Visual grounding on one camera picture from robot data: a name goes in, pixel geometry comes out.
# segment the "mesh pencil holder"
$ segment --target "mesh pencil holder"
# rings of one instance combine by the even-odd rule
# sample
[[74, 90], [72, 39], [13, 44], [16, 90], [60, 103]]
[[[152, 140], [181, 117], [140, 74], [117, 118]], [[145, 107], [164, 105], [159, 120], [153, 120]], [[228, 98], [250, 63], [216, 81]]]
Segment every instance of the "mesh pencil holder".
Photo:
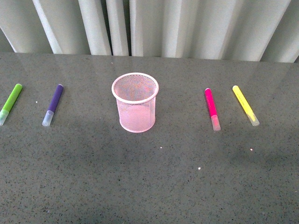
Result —
[[129, 132], [149, 130], [155, 123], [158, 82], [144, 73], [128, 73], [112, 84], [121, 126]]

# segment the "green marker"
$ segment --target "green marker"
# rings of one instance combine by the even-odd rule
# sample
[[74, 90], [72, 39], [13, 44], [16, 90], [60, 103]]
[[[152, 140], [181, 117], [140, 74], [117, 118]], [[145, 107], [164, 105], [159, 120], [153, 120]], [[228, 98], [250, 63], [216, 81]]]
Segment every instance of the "green marker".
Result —
[[23, 87], [21, 84], [15, 85], [13, 91], [9, 95], [6, 103], [4, 104], [2, 110], [0, 111], [0, 126], [4, 124], [4, 121], [6, 120], [11, 108], [13, 108], [14, 103], [17, 100], [22, 88]]

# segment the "yellow marker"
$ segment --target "yellow marker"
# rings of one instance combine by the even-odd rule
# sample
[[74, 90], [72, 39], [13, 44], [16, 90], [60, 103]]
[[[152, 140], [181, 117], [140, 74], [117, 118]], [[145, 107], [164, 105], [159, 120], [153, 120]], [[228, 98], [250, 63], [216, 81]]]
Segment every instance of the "yellow marker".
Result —
[[247, 100], [245, 99], [244, 95], [242, 94], [240, 88], [237, 85], [233, 86], [233, 91], [238, 98], [240, 104], [242, 105], [245, 113], [247, 114], [249, 120], [251, 121], [253, 126], [258, 126], [260, 122], [256, 118], [256, 115], [253, 113], [251, 107], [249, 106]]

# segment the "speckled stone surface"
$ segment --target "speckled stone surface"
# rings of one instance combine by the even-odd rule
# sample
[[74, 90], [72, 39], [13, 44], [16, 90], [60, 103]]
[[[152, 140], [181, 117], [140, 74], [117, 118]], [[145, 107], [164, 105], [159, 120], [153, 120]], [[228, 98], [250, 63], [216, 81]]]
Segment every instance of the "speckled stone surface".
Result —
[[[140, 134], [120, 126], [111, 93], [134, 71], [160, 86]], [[299, 64], [0, 53], [0, 78], [0, 106], [23, 85], [0, 127], [1, 224], [299, 223]]]

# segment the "purple marker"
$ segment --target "purple marker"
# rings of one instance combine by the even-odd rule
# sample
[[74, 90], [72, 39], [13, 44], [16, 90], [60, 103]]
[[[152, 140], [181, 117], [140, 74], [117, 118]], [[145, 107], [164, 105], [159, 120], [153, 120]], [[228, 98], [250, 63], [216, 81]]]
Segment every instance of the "purple marker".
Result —
[[58, 102], [60, 100], [60, 97], [61, 97], [61, 94], [62, 94], [63, 90], [64, 90], [64, 87], [61, 84], [59, 84], [57, 86], [56, 90], [55, 90], [55, 93], [53, 95], [51, 103], [50, 103], [50, 105], [48, 107], [46, 116], [43, 119], [43, 123], [42, 123], [43, 126], [45, 126], [45, 127], [50, 126], [52, 118], [53, 118], [53, 115], [54, 115], [54, 112], [56, 110], [56, 107], [58, 105]]

